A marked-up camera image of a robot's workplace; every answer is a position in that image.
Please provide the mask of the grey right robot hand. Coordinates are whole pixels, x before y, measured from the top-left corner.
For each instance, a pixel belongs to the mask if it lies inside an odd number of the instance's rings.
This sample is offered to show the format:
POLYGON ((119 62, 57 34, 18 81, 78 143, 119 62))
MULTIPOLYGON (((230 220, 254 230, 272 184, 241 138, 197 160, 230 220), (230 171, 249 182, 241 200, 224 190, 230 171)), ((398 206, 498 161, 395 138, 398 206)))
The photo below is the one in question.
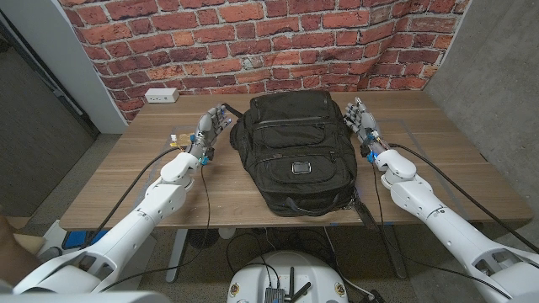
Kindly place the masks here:
POLYGON ((355 97, 355 101, 345 107, 344 122, 357 135, 360 154, 369 162, 374 162, 381 153, 389 149, 374 116, 359 97, 355 97))

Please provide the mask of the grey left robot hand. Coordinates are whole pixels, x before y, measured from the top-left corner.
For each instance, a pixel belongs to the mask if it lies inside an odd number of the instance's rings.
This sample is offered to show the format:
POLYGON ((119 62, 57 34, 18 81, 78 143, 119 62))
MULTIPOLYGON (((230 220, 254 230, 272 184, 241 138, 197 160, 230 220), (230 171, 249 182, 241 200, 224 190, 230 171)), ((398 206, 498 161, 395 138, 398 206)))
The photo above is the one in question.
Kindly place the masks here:
POLYGON ((227 104, 218 104, 200 117, 194 137, 186 151, 199 159, 211 161, 217 137, 232 123, 227 117, 227 104))

